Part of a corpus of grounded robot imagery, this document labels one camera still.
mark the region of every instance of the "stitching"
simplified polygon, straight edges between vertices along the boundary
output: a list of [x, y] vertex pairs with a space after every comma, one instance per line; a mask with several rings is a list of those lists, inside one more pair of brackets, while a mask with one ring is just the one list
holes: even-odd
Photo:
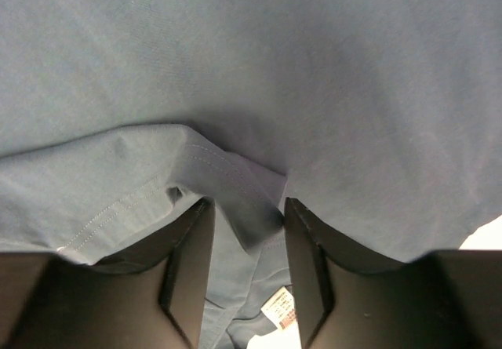
[[159, 192], [161, 189], [163, 189], [164, 186], [161, 186], [159, 188], [157, 188], [155, 191], [152, 191], [150, 194], [147, 194], [146, 196], [143, 196], [140, 200], [138, 200], [137, 202], [129, 205], [127, 208], [123, 209], [123, 210], [119, 210], [116, 214], [114, 214], [113, 216], [109, 217], [107, 220], [105, 220], [100, 226], [98, 226], [91, 234], [89, 234], [89, 236], [85, 239], [85, 241], [75, 249], [75, 251], [79, 251], [106, 223], [110, 222], [111, 220], [113, 220], [119, 213], [123, 213], [125, 212], [126, 210], [129, 210], [131, 209], [132, 207], [134, 207], [135, 205], [138, 205], [142, 200], [144, 199], [147, 199], [147, 198], [150, 198], [152, 195], [156, 194], [157, 192]]
[[[205, 164], [212, 166], [214, 169], [216, 169], [216, 170], [220, 171], [221, 173], [223, 173], [224, 175], [228, 176], [228, 178], [230, 178], [237, 185], [239, 185], [239, 182], [234, 177], [232, 177], [229, 173], [227, 173], [224, 170], [220, 169], [219, 167], [213, 165], [211, 162], [206, 161], [204, 158], [195, 157], [193, 155], [185, 155], [185, 156], [183, 156], [183, 158], [192, 158], [192, 159], [197, 159], [200, 162], [204, 162]], [[241, 190], [241, 192], [243, 194], [245, 194], [247, 197], [249, 197], [249, 195], [247, 194], [247, 192], [246, 192], [246, 190], [244, 188], [238, 186], [238, 189]], [[251, 203], [252, 206], [254, 206], [256, 209], [258, 209], [258, 206], [252, 200], [249, 200], [249, 202]]]
[[101, 212], [97, 213], [92, 219], [91, 221], [89, 221], [87, 224], [84, 225], [84, 227], [66, 244], [64, 245], [63, 247], [60, 247], [59, 249], [57, 249], [57, 252], [59, 251], [62, 251], [64, 249], [66, 249], [71, 243], [73, 243], [74, 241], [76, 241], [78, 239], [78, 237], [80, 237], [80, 235], [82, 235], [82, 233], [86, 230], [87, 227], [89, 227], [89, 225], [94, 222], [95, 220], [97, 220], [101, 215], [105, 214], [108, 210], [110, 210], [111, 208], [113, 208], [114, 206], [116, 206], [117, 204], [120, 204], [121, 202], [123, 202], [124, 200], [126, 200], [127, 198], [130, 198], [133, 194], [135, 194], [136, 192], [138, 192], [139, 190], [141, 190], [143, 187], [146, 187], [148, 184], [152, 183], [153, 181], [157, 180], [158, 179], [158, 175], [152, 179], [150, 179], [148, 182], [146, 182], [145, 184], [143, 184], [142, 186], [138, 187], [136, 190], [134, 190], [133, 192], [131, 192], [130, 194], [124, 196], [123, 198], [121, 198], [120, 200], [117, 200], [116, 202], [114, 202], [113, 204], [109, 205], [107, 208], [103, 209]]
[[275, 249], [277, 247], [282, 247], [284, 245], [286, 245], [286, 241], [283, 241], [283, 240], [279, 241], [278, 240], [278, 241], [274, 241], [274, 242], [270, 243], [269, 245], [266, 245], [265, 249]]
[[[194, 144], [191, 144], [191, 145], [187, 145], [187, 147], [189, 146], [195, 146], [195, 147], [199, 147], [198, 145], [194, 145]], [[225, 172], [224, 170], [220, 169], [219, 167], [215, 166], [213, 163], [211, 162], [208, 162], [206, 161], [205, 159], [203, 158], [199, 158], [199, 157], [195, 157], [195, 156], [182, 156], [183, 158], [192, 158], [192, 159], [196, 159], [196, 160], [199, 160], [200, 162], [204, 162], [205, 164], [207, 165], [210, 165], [212, 166], [214, 169], [220, 171], [221, 173], [223, 173], [225, 176], [227, 176], [229, 179], [233, 180], [237, 185], [238, 185], [238, 189], [244, 194], [246, 195], [247, 197], [249, 197], [248, 193], [246, 192], [246, 189], [244, 189], [243, 187], [240, 187], [239, 186], [239, 182], [233, 177], [231, 176], [229, 173]], [[113, 204], [111, 204], [110, 206], [108, 206], [106, 209], [104, 209], [103, 211], [101, 211], [100, 213], [98, 213], [94, 218], [91, 219], [91, 221], [89, 221], [81, 230], [80, 232], [78, 232], [65, 246], [63, 247], [60, 247], [59, 249], [57, 249], [58, 252], [66, 249], [71, 243], [73, 243], [78, 237], [80, 237], [80, 235], [85, 231], [85, 229], [92, 223], [94, 222], [99, 216], [101, 216], [103, 213], [107, 212], [109, 209], [111, 209], [113, 206], [117, 205], [118, 203], [120, 202], [123, 202], [125, 199], [127, 199], [128, 197], [130, 197], [132, 194], [134, 194], [135, 192], [138, 192], [141, 188], [147, 186], [149, 183], [153, 182], [154, 180], [157, 180], [159, 177], [159, 175], [157, 175], [155, 178], [152, 178], [151, 180], [149, 180], [148, 182], [146, 182], [145, 184], [143, 184], [141, 187], [137, 188], [135, 191], [131, 192], [130, 194], [128, 194], [127, 196], [121, 198], [120, 200], [114, 202]], [[128, 207], [124, 208], [123, 210], [120, 210], [118, 211], [116, 214], [114, 214], [113, 216], [111, 217], [108, 217], [102, 224], [100, 224], [100, 226], [98, 226], [86, 239], [85, 241], [75, 249], [75, 251], [79, 251], [105, 224], [107, 224], [108, 222], [110, 222], [111, 220], [113, 220], [119, 213], [123, 213], [129, 209], [131, 209], [132, 207], [134, 207], [135, 205], [139, 204], [142, 200], [144, 199], [147, 199], [147, 198], [150, 198], [153, 194], [159, 192], [161, 189], [163, 189], [163, 186], [160, 187], [160, 188], [157, 188], [155, 191], [151, 192], [150, 194], [146, 195], [146, 196], [143, 196], [140, 200], [138, 200], [137, 202], [134, 202], [133, 204], [129, 205]], [[258, 197], [260, 198], [260, 200], [262, 200], [262, 202], [265, 202], [263, 200], [263, 198], [260, 196], [260, 194], [255, 190], [255, 193], [258, 195]], [[250, 204], [255, 208], [255, 209], [258, 209], [258, 206], [252, 201], [250, 200], [249, 201]]]
[[[190, 144], [190, 145], [187, 145], [186, 147], [198, 147], [199, 149], [202, 149], [202, 150], [204, 150], [204, 151], [207, 151], [208, 153], [210, 153], [210, 154], [212, 154], [212, 155], [216, 155], [216, 156], [217, 156], [219, 159], [221, 159], [223, 162], [225, 162], [226, 164], [228, 164], [229, 166], [231, 166], [231, 167], [232, 167], [232, 169], [234, 169], [234, 171], [235, 171], [235, 172], [236, 172], [236, 173], [237, 173], [237, 174], [238, 174], [238, 175], [239, 175], [239, 176], [240, 176], [240, 177], [241, 177], [244, 181], [246, 181], [245, 177], [244, 177], [244, 176], [243, 176], [243, 175], [242, 175], [242, 174], [238, 171], [237, 167], [236, 167], [233, 163], [231, 163], [230, 161], [228, 161], [225, 157], [222, 157], [221, 155], [219, 155], [219, 154], [217, 154], [217, 153], [215, 153], [215, 152], [213, 152], [213, 151], [209, 150], [209, 149], [208, 149], [208, 148], [206, 148], [206, 147], [202, 147], [202, 146], [200, 146], [200, 145]], [[255, 193], [255, 194], [257, 194], [257, 195], [258, 195], [258, 197], [260, 198], [260, 200], [261, 200], [262, 202], [266, 202], [266, 201], [264, 200], [263, 196], [260, 194], [260, 192], [258, 192], [258, 191], [256, 190], [256, 188], [255, 188], [255, 187], [253, 187], [253, 186], [252, 186], [251, 184], [249, 184], [249, 183], [247, 183], [247, 185], [248, 185], [248, 187], [250, 187], [250, 188], [254, 191], [254, 193]]]

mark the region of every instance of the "care label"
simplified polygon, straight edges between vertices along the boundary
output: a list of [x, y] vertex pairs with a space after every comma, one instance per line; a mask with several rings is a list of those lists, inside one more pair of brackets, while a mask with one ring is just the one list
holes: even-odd
[[265, 336], [254, 336], [251, 341], [248, 342], [247, 349], [277, 349], [278, 347], [301, 349], [298, 324], [294, 322], [286, 329], [276, 329], [274, 332]]
[[296, 322], [295, 300], [284, 286], [263, 305], [261, 310], [280, 330]]

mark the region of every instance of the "white label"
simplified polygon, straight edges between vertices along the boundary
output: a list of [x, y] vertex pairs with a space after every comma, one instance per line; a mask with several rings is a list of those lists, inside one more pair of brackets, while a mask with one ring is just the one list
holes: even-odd
[[261, 310], [280, 330], [296, 322], [295, 300], [285, 287], [280, 288]]
[[248, 342], [247, 349], [301, 349], [300, 333], [298, 324], [295, 322], [284, 330], [276, 329], [265, 336], [254, 336]]

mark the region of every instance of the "fabric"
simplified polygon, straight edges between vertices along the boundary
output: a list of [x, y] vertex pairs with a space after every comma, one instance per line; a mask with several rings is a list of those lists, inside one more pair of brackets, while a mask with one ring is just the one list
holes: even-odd
[[458, 248], [502, 213], [501, 13], [0, 0], [2, 250], [91, 264], [209, 195], [201, 347], [220, 349], [273, 329], [257, 311], [289, 283], [281, 197], [401, 261]]

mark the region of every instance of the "seam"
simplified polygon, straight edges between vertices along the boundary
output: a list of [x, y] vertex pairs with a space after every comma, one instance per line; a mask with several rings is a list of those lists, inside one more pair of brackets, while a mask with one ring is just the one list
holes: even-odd
[[[253, 281], [253, 282], [251, 283], [251, 289], [249, 290], [249, 294], [251, 294], [251, 290], [252, 290], [252, 291], [254, 291], [254, 292], [256, 292], [256, 290], [257, 290], [257, 289], [258, 289], [259, 291], [263, 290], [263, 289], [264, 289], [264, 287], [263, 287], [261, 284], [263, 284], [263, 283], [267, 282], [267, 281], [268, 281], [268, 280], [270, 280], [271, 278], [274, 278], [277, 274], [279, 274], [279, 273], [281, 273], [281, 272], [283, 272], [283, 271], [288, 271], [288, 270], [289, 270], [289, 268], [288, 268], [288, 267], [286, 267], [286, 268], [280, 268], [279, 270], [275, 271], [274, 273], [272, 273], [272, 274], [270, 274], [270, 275], [268, 275], [268, 276], [266, 276], [266, 277], [259, 278], [259, 279], [255, 280], [255, 281]], [[271, 295], [267, 298], [267, 300], [265, 300], [265, 301], [262, 303], [262, 305], [263, 305], [263, 304], [265, 304], [265, 303], [267, 303], [267, 301], [268, 301], [269, 299], [271, 299], [271, 298], [274, 296], [274, 294], [275, 294], [275, 293], [277, 293], [277, 292], [278, 292], [278, 289], [276, 289], [276, 290], [275, 290], [275, 291], [274, 291], [274, 292], [273, 292], [273, 293], [272, 293], [272, 294], [271, 294]]]
[[[243, 194], [245, 194], [245, 195], [249, 198], [249, 195], [248, 195], [248, 193], [246, 192], [246, 189], [244, 189], [244, 188], [240, 187], [240, 186], [239, 186], [239, 184], [240, 184], [240, 183], [239, 183], [239, 182], [238, 182], [238, 181], [237, 181], [237, 180], [236, 180], [233, 176], [231, 176], [229, 173], [227, 173], [226, 171], [224, 171], [224, 170], [220, 169], [219, 167], [215, 166], [215, 165], [214, 165], [214, 164], [212, 164], [211, 162], [206, 161], [204, 158], [195, 157], [195, 156], [193, 156], [193, 155], [184, 155], [184, 156], [183, 156], [183, 158], [192, 158], [192, 159], [196, 159], [196, 160], [199, 160], [200, 162], [203, 162], [203, 163], [205, 163], [205, 164], [207, 164], [207, 165], [212, 166], [214, 169], [216, 169], [216, 170], [220, 171], [220, 172], [221, 172], [221, 173], [223, 173], [224, 175], [228, 176], [228, 178], [229, 178], [229, 179], [233, 180], [233, 181], [237, 184], [238, 189], [239, 189], [239, 190], [241, 190], [241, 192], [242, 192]], [[253, 207], [255, 207], [256, 209], [258, 209], [258, 206], [257, 206], [257, 205], [253, 202], [253, 200], [249, 200], [249, 203], [250, 203]]]
[[278, 247], [282, 247], [286, 245], [286, 241], [276, 241], [271, 243], [270, 245], [265, 246], [265, 249], [276, 249]]
[[206, 296], [206, 298], [204, 298], [204, 301], [207, 302], [208, 304], [213, 305], [216, 308], [219, 308], [220, 310], [225, 310], [225, 307], [221, 307], [219, 304], [215, 304], [207, 296]]
[[157, 192], [159, 192], [163, 188], [164, 188], [164, 186], [161, 186], [161, 187], [157, 188], [156, 190], [152, 191], [150, 194], [147, 194], [146, 196], [143, 196], [137, 202], [134, 202], [133, 204], [129, 205], [128, 207], [124, 208], [123, 210], [119, 210], [116, 214], [114, 214], [113, 216], [109, 217], [100, 226], [98, 226], [91, 234], [89, 234], [89, 236], [85, 239], [85, 241], [79, 247], [77, 247], [75, 249], [75, 251], [79, 251], [105, 224], [107, 224], [108, 222], [110, 222], [111, 220], [113, 220], [119, 213], [123, 213], [123, 212], [131, 209], [135, 205], [138, 205], [142, 200], [150, 198], [152, 195], [156, 194]]
[[76, 241], [78, 239], [78, 237], [80, 237], [80, 235], [82, 235], [82, 233], [86, 230], [87, 227], [89, 227], [90, 224], [92, 224], [95, 220], [97, 220], [100, 216], [102, 216], [103, 214], [105, 214], [108, 210], [110, 210], [111, 208], [113, 208], [114, 206], [116, 206], [117, 204], [120, 204], [121, 202], [123, 202], [124, 200], [126, 200], [127, 198], [130, 198], [133, 194], [137, 193], [139, 190], [143, 189], [144, 187], [146, 187], [148, 184], [154, 182], [155, 180], [158, 179], [158, 175], [152, 179], [150, 179], [148, 182], [146, 182], [145, 184], [143, 184], [142, 186], [138, 187], [136, 190], [134, 190], [133, 192], [129, 193], [128, 195], [124, 196], [123, 198], [120, 198], [120, 200], [117, 200], [116, 202], [114, 202], [113, 204], [109, 205], [107, 208], [103, 209], [101, 212], [97, 213], [87, 224], [84, 225], [84, 227], [64, 246], [60, 247], [59, 249], [57, 249], [57, 252], [59, 251], [62, 251], [64, 249], [66, 249], [71, 243], [73, 243], [74, 241]]
[[[225, 157], [222, 157], [221, 155], [219, 155], [219, 154], [215, 153], [214, 151], [211, 151], [210, 149], [208, 149], [208, 148], [206, 148], [206, 147], [202, 147], [202, 146], [200, 146], [200, 145], [190, 144], [190, 145], [187, 145], [186, 147], [197, 147], [197, 148], [199, 148], [199, 149], [202, 149], [202, 150], [204, 150], [204, 151], [206, 151], [206, 152], [210, 153], [211, 155], [215, 155], [215, 156], [217, 156], [217, 157], [218, 157], [219, 159], [221, 159], [223, 162], [225, 162], [226, 164], [228, 164], [229, 166], [231, 166], [231, 168], [232, 168], [232, 169], [233, 169], [233, 170], [234, 170], [234, 171], [235, 171], [235, 172], [236, 172], [236, 173], [237, 173], [237, 174], [238, 174], [238, 175], [239, 175], [239, 176], [240, 176], [240, 177], [241, 177], [244, 181], [246, 181], [246, 178], [245, 178], [245, 177], [241, 174], [241, 172], [239, 172], [239, 171], [238, 171], [237, 166], [235, 166], [232, 162], [228, 161]], [[247, 183], [247, 185], [248, 185], [248, 187], [249, 187], [249, 188], [251, 188], [251, 189], [254, 191], [254, 193], [255, 193], [255, 194], [257, 194], [257, 195], [258, 195], [258, 198], [260, 198], [260, 200], [261, 200], [262, 202], [266, 202], [266, 201], [265, 201], [265, 199], [264, 199], [264, 197], [261, 195], [261, 193], [260, 193], [260, 192], [258, 192], [258, 191], [256, 190], [256, 188], [255, 188], [255, 187], [253, 187], [250, 183]]]

